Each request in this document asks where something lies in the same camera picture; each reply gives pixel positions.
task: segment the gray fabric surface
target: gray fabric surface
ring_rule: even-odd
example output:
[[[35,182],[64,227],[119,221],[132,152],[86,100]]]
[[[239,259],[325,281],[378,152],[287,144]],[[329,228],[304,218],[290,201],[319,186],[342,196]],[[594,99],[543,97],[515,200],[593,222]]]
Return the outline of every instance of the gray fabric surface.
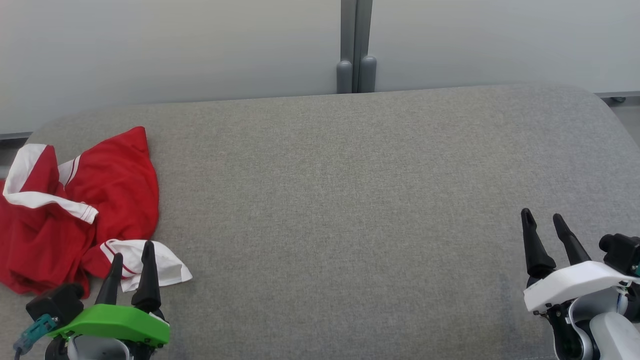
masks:
[[[640,234],[640,150],[572,87],[130,106],[29,141],[62,162],[137,125],[154,239],[194,275],[162,290],[173,333],[155,359],[551,359],[522,299],[520,210],[559,266],[555,212],[598,260],[601,235]],[[9,349],[28,298],[0,295]]]

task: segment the white stripe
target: white stripe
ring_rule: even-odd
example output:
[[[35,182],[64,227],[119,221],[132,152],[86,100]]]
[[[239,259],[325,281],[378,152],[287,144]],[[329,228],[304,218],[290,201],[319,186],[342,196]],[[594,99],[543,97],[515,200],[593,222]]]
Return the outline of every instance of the white stripe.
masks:
[[[6,177],[5,191],[7,188],[13,189],[13,192],[19,192],[22,189],[46,147],[42,143],[28,143],[18,150]]]
[[[46,147],[43,144],[30,143],[18,150],[4,183],[3,196],[10,204],[22,205],[30,209],[37,209],[47,204],[58,204],[72,216],[92,224],[95,216],[98,215],[98,210],[93,206],[48,193],[21,192]]]
[[[58,181],[62,184],[62,186],[67,185],[67,180],[71,177],[71,171],[74,169],[74,161],[76,159],[67,161],[66,163],[58,165]]]
[[[77,158],[73,159],[72,162],[74,164],[73,168],[74,171],[71,173],[71,177],[69,178],[69,180],[67,181],[67,183],[65,184],[65,186],[67,184],[69,184],[71,182],[71,180],[74,179],[74,177],[76,177],[76,172],[78,172],[78,167],[80,166],[80,156],[82,156],[82,154],[78,155]]]
[[[101,251],[102,251],[102,253],[107,257],[107,260],[109,260],[109,262],[110,262],[110,263],[113,263],[113,257],[114,257],[113,252],[116,252],[116,253],[117,253],[117,251],[115,251],[115,250],[114,250],[113,252],[111,252],[111,251],[110,251],[110,248],[111,248],[111,247],[107,244],[107,243],[108,243],[108,242],[110,242],[110,241],[112,241],[112,242],[113,242],[114,240],[108,240],[108,241],[105,241],[104,243],[102,243],[102,244],[100,245],[100,250],[101,250]],[[124,255],[122,256],[122,264],[123,264],[124,266],[126,266],[126,264],[125,264],[125,259],[124,259]],[[124,268],[124,266],[122,267],[122,276],[124,276],[124,277],[132,277],[132,276],[134,276],[134,275],[135,275],[134,273],[127,271],[127,270]]]

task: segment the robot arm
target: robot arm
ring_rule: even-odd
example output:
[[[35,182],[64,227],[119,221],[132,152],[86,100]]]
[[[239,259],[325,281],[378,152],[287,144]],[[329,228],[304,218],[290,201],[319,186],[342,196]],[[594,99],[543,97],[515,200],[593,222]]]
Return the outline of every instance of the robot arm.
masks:
[[[160,312],[156,253],[151,241],[142,252],[140,285],[131,306],[116,305],[122,255],[116,254],[95,305],[84,308],[82,287],[64,284],[43,293],[27,306],[35,323],[14,344],[16,358],[44,334],[53,338],[45,360],[148,360],[169,342],[170,328]]]
[[[554,215],[557,235],[571,266],[556,270],[536,222],[523,209],[527,273],[527,310],[553,328],[559,360],[632,360],[640,354],[640,238],[606,235],[600,248],[605,263],[592,261],[562,216]]]

